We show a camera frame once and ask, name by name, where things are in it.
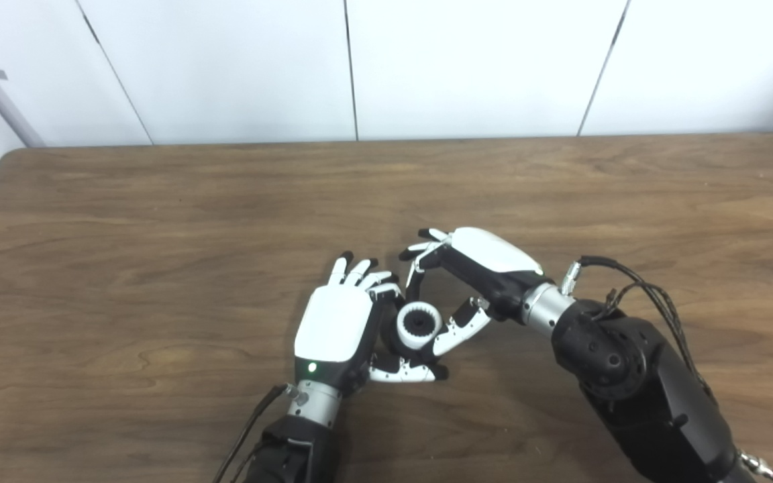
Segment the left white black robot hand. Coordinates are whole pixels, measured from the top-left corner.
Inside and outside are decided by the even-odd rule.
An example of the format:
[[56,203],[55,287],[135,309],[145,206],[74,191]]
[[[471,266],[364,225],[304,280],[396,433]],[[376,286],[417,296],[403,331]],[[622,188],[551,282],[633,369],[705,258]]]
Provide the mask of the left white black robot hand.
[[309,297],[294,341],[295,380],[322,383],[343,397],[367,382],[444,381],[438,360],[420,360],[417,349],[442,327],[429,303],[408,302],[395,273],[378,261],[355,261],[352,251],[335,260],[325,284]]

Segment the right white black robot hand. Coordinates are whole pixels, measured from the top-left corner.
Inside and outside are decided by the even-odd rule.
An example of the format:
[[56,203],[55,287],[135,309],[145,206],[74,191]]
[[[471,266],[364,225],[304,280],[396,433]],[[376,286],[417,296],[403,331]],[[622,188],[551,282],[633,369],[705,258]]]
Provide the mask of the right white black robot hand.
[[550,279],[536,260],[503,238],[484,229],[462,227],[446,233],[421,229],[422,244],[399,254],[410,263],[405,296],[417,302],[427,272],[442,268],[476,291],[442,327],[417,349],[420,360],[438,360],[490,321],[513,321],[527,326],[527,299]]

